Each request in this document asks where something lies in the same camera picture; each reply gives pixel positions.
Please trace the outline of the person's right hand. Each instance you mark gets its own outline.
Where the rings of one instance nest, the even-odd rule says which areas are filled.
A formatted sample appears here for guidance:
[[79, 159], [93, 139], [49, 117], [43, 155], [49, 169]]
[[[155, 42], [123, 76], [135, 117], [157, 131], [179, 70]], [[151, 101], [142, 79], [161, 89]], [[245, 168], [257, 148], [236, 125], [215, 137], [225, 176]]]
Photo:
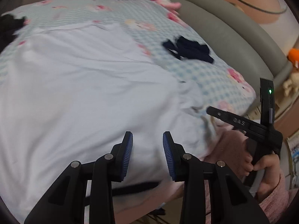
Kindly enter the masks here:
[[275, 153], [263, 156], [255, 165], [252, 165], [252, 156], [245, 153], [242, 163], [243, 174], [248, 176], [252, 171], [264, 170], [265, 173], [256, 192], [259, 202], [266, 199], [277, 187], [280, 181], [280, 159]]

